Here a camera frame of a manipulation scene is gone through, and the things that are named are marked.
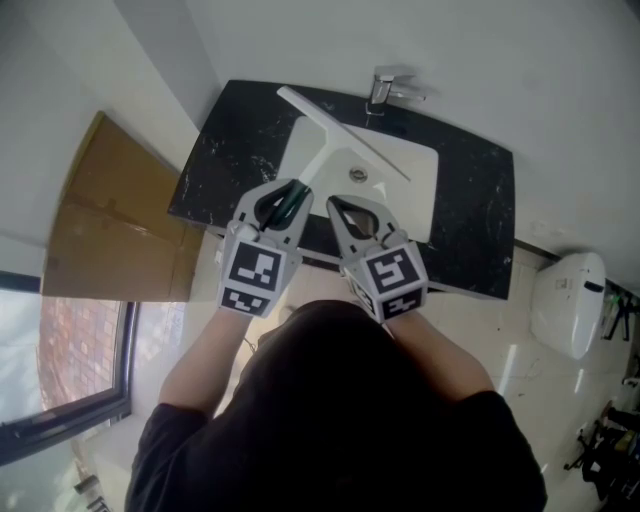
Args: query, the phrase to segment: drain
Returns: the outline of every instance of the drain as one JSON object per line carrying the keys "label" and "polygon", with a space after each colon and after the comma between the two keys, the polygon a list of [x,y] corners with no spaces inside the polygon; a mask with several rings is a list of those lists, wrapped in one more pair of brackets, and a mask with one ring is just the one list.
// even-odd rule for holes
{"label": "drain", "polygon": [[364,183],[368,177],[367,171],[362,167],[353,167],[349,171],[349,178],[351,178],[351,181],[354,183]]}

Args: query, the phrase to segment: black marble countertop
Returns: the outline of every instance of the black marble countertop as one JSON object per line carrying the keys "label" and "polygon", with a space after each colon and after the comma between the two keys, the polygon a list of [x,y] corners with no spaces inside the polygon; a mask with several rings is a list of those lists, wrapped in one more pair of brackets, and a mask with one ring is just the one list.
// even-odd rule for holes
{"label": "black marble countertop", "polygon": [[[242,194],[276,179],[293,124],[302,115],[276,94],[282,85],[227,83],[191,151],[169,213],[223,233]],[[399,107],[387,105],[384,116],[367,116],[365,98],[290,87],[342,123],[435,149],[439,163],[431,238],[418,244],[430,286],[508,297],[515,225],[510,151]],[[327,218],[309,216],[300,247],[311,251],[305,251],[311,256],[305,261],[312,265],[338,261]]]}

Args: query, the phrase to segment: white sink basin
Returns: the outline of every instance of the white sink basin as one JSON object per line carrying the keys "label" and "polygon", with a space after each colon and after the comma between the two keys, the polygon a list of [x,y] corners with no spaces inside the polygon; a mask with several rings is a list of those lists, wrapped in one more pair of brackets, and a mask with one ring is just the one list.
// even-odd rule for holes
{"label": "white sink basin", "polygon": [[[390,135],[345,126],[405,173],[411,182],[390,179],[354,151],[339,149],[325,161],[310,183],[315,196],[311,213],[328,217],[326,203],[329,196],[360,196],[386,205],[411,240],[428,242],[438,178],[438,153]],[[299,117],[287,142],[278,178],[297,178],[324,144],[324,130],[308,117]]]}

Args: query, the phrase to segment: chrome faucet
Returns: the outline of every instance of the chrome faucet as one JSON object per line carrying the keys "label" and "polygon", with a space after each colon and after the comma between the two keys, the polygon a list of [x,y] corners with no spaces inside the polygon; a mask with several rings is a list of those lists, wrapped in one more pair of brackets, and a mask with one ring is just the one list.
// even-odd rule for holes
{"label": "chrome faucet", "polygon": [[407,66],[376,66],[373,76],[373,87],[367,101],[367,114],[384,115],[384,105],[391,98],[405,98],[424,101],[424,91],[406,84],[394,83],[394,80],[409,80],[415,73]]}

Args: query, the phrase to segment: window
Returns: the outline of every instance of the window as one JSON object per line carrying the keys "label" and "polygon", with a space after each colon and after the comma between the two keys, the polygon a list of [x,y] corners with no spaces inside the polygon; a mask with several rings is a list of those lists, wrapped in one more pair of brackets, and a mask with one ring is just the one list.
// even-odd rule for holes
{"label": "window", "polygon": [[33,279],[0,273],[0,465],[131,410],[137,304],[42,297]]}

